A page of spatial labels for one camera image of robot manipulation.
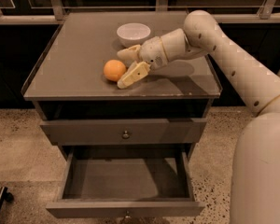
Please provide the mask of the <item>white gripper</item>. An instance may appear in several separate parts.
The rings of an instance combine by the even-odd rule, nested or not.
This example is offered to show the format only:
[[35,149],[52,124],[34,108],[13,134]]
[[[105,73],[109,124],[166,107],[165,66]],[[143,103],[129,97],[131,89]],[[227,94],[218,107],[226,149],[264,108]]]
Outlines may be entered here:
[[123,61],[132,61],[127,72],[119,79],[117,85],[126,89],[146,77],[150,71],[160,69],[168,64],[161,38],[155,36],[140,45],[134,45],[117,52]]

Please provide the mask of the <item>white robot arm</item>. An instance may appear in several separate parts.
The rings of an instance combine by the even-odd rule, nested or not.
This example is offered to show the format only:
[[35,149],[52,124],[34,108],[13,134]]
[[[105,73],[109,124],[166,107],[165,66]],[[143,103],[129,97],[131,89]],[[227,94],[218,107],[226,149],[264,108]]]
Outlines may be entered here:
[[212,15],[196,10],[184,26],[118,52],[132,65],[125,89],[178,59],[210,55],[255,118],[234,151],[230,224],[280,224],[280,77],[229,39]]

